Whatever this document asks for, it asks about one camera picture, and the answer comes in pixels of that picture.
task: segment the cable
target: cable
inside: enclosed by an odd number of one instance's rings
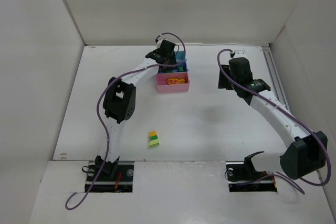
[[[297,191],[299,191],[300,193],[302,193],[303,195],[305,195],[305,191],[303,191],[303,189],[297,184],[295,183],[293,180],[291,180],[290,178],[288,178],[287,176],[285,176],[282,173],[278,173],[278,174],[267,174],[264,177],[261,177],[259,179],[256,180],[252,180],[252,181],[248,181],[245,183],[239,183],[236,184],[237,186],[246,186],[246,185],[250,185],[253,184],[254,182],[260,182],[261,180],[265,179],[265,178],[269,178],[269,177],[278,177],[278,178],[282,178],[283,180],[287,181],[287,183],[289,183],[292,187],[294,187]]]
[[[146,70],[146,69],[148,69],[148,68],[154,68],[154,67],[177,67],[177,66],[179,66],[180,64],[182,64],[182,63],[185,61],[186,49],[185,49],[185,45],[184,45],[182,39],[181,39],[178,35],[176,35],[176,34],[174,34],[174,33],[166,32],[166,33],[162,33],[162,34],[158,35],[158,36],[156,37],[155,41],[157,41],[157,39],[160,38],[160,37],[163,36],[163,35],[171,35],[171,36],[174,36],[176,39],[178,39],[178,40],[181,42],[182,47],[183,47],[183,51],[184,51],[183,60],[182,60],[181,62],[177,63],[177,64],[174,64],[174,65],[169,65],[169,64],[153,64],[153,65],[149,65],[149,66],[146,67],[146,68],[141,68],[141,69],[137,69],[137,70],[133,70],[133,71],[127,72],[127,73],[123,73],[123,74],[119,75],[117,78],[115,78],[113,81],[111,81],[110,84],[104,89],[104,91],[102,92],[102,94],[100,95],[100,97],[99,97],[99,99],[98,99],[97,106],[96,106],[96,113],[97,113],[97,116],[98,116],[98,119],[99,119],[100,123],[102,124],[102,126],[103,126],[103,128],[104,128],[104,130],[105,130],[106,137],[107,137],[106,154],[105,154],[105,157],[104,157],[104,159],[103,159],[103,162],[101,163],[101,166],[100,166],[99,169],[98,169],[98,172],[97,172],[95,178],[93,179],[91,185],[89,186],[89,188],[88,188],[88,190],[86,191],[86,193],[85,193],[85,195],[83,196],[83,198],[82,198],[82,199],[81,199],[81,200],[80,200],[74,207],[68,207],[68,203],[69,203],[70,199],[71,199],[74,195],[77,194],[77,193],[73,193],[73,194],[68,198],[68,200],[65,202],[65,208],[66,208],[67,210],[74,210],[74,209],[76,209],[77,207],[79,207],[79,206],[83,203],[83,201],[84,201],[84,200],[86,199],[86,197],[89,195],[89,193],[90,193],[90,191],[91,191],[91,189],[92,189],[94,183],[97,181],[97,179],[98,179],[98,177],[99,177],[99,175],[100,175],[100,173],[101,173],[101,171],[102,171],[102,169],[103,169],[103,167],[104,167],[104,165],[105,165],[105,162],[106,162],[106,160],[107,160],[107,157],[108,157],[108,155],[109,155],[109,148],[110,148],[110,133],[109,133],[109,131],[108,131],[108,129],[107,129],[107,126],[106,126],[106,124],[104,123],[104,121],[103,121],[103,119],[102,119],[102,117],[101,117],[101,115],[100,115],[100,112],[99,112],[99,108],[100,108],[101,100],[103,99],[103,97],[104,97],[104,95],[106,94],[106,92],[107,92],[107,91],[110,89],[110,87],[112,87],[117,81],[119,81],[121,78],[123,78],[124,76],[127,76],[127,75],[129,75],[129,74],[138,73],[138,72],[144,71],[144,70]]]
[[[177,51],[176,51],[175,55],[177,56],[177,53],[180,50],[180,46],[179,45],[176,45],[176,46],[177,46]]]
[[[301,125],[306,131],[308,131],[312,137],[317,141],[317,143],[319,144],[319,146],[321,147],[323,153],[324,153],[324,156],[325,156],[325,160],[327,161],[327,177],[326,179],[321,182],[321,183],[313,183],[313,182],[310,182],[304,178],[300,178],[302,181],[306,182],[307,184],[309,185],[312,185],[312,186],[324,186],[326,185],[329,180],[330,180],[330,177],[331,177],[331,162],[330,162],[330,158],[329,158],[329,155],[327,153],[327,150],[326,148],[324,147],[324,145],[322,144],[321,140],[319,140],[319,138],[316,136],[316,134],[308,127],[306,126],[303,122],[301,122],[299,119],[296,119],[293,115],[291,115],[290,113],[288,113],[287,111],[285,111],[284,109],[282,109],[281,107],[277,106],[274,102],[268,100],[266,97],[263,97],[261,94],[257,93],[257,92],[254,92],[252,90],[249,90],[247,88],[245,88],[244,86],[240,85],[238,82],[234,81],[232,78],[230,78],[226,72],[224,71],[224,69],[222,68],[222,65],[221,65],[221,59],[220,59],[220,56],[222,54],[222,52],[230,52],[232,53],[233,51],[231,49],[223,49],[221,51],[219,51],[218,55],[217,55],[217,62],[218,62],[218,65],[219,65],[219,69],[220,71],[222,72],[222,74],[235,86],[243,89],[244,91],[246,92],[249,92],[261,99],[263,99],[264,101],[266,101],[267,103],[271,104],[273,107],[275,107],[277,110],[281,111],[285,116],[287,116],[288,118],[292,119],[294,122],[296,122],[297,124]]]

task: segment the white table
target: white table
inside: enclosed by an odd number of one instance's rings
[[[83,192],[86,161],[51,161],[29,224],[332,224],[322,188],[299,182],[301,195],[276,179],[278,193],[229,193],[225,164],[136,162],[132,193],[91,193],[73,211],[64,208]],[[317,182],[315,174],[309,179]],[[83,194],[70,202],[75,205]]]
[[[189,92],[159,94],[155,77],[137,88],[136,108],[121,144],[124,161],[237,160],[256,151],[284,151],[282,140],[264,118],[234,91],[217,88],[217,53],[227,46],[187,46]],[[261,47],[245,49],[256,78],[271,80]],[[133,70],[153,46],[86,47],[78,68],[54,160],[94,160],[106,135],[96,103],[108,80]],[[228,63],[224,53],[222,62]],[[149,148],[156,131],[158,148]]]
[[[121,146],[122,160],[147,160],[135,163],[133,192],[91,193],[79,208],[66,211],[66,199],[74,191],[84,191],[81,167],[88,162],[81,160],[94,159],[105,144],[95,114],[100,92],[112,76],[132,70],[154,48],[86,47],[55,161],[44,173],[30,224],[334,223],[323,188],[301,181],[304,196],[279,179],[278,193],[229,193],[223,161],[242,160],[260,150],[281,152],[285,147],[264,118],[234,91],[217,89],[216,55],[226,47],[246,50],[255,78],[271,85],[260,47],[188,46],[189,92],[158,94],[155,78],[137,88],[136,110],[125,126]],[[222,63],[227,60],[224,54]],[[149,149],[148,133],[153,130],[161,143]],[[317,174],[308,179],[317,182]],[[70,205],[81,197],[75,196]]]

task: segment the pink box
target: pink box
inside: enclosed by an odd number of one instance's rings
[[[167,84],[167,80],[170,78],[184,79],[185,84]],[[156,90],[159,93],[167,92],[183,92],[189,90],[189,76],[188,72],[177,72],[177,73],[158,73],[156,75]]]

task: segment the lego block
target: lego block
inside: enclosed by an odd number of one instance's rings
[[[158,136],[151,136],[151,140],[159,139]]]
[[[159,140],[156,139],[156,140],[150,140],[149,142],[149,147],[155,147],[155,146],[158,146],[160,144]]]
[[[156,135],[157,135],[156,131],[152,131],[149,133],[149,136],[156,136]]]

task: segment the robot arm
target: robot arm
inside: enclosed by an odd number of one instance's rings
[[[113,84],[105,94],[103,108],[107,117],[107,128],[110,134],[109,155],[102,168],[105,174],[113,177],[117,168],[120,155],[120,141],[123,128],[126,121],[133,115],[135,110],[135,94],[136,88],[146,82],[149,78],[156,75],[159,64],[175,65],[175,44],[167,40],[161,40],[157,44],[158,48],[145,56],[145,59],[135,70],[145,69],[141,72],[131,74],[120,79]],[[150,65],[157,65],[155,67],[147,68]],[[102,165],[103,158],[106,154],[106,145],[103,144],[99,155],[94,160],[95,166],[99,168]]]
[[[253,79],[249,61],[246,58],[231,59],[229,65],[222,65],[222,67],[225,73],[234,81],[251,91],[259,93],[277,106],[283,106],[263,80]],[[262,98],[257,97],[238,86],[234,86],[222,73],[220,73],[219,76],[218,88],[235,90],[240,98],[243,98],[248,105],[259,112],[266,121],[269,122],[279,134],[287,148],[283,154],[258,152],[254,155],[249,155],[249,160],[253,164],[252,170],[277,171],[282,169],[290,178],[298,179],[322,168],[326,164],[322,149],[310,133],[277,110],[276,107],[267,103]],[[327,148],[327,137],[321,131],[317,132],[316,135],[325,148]]]

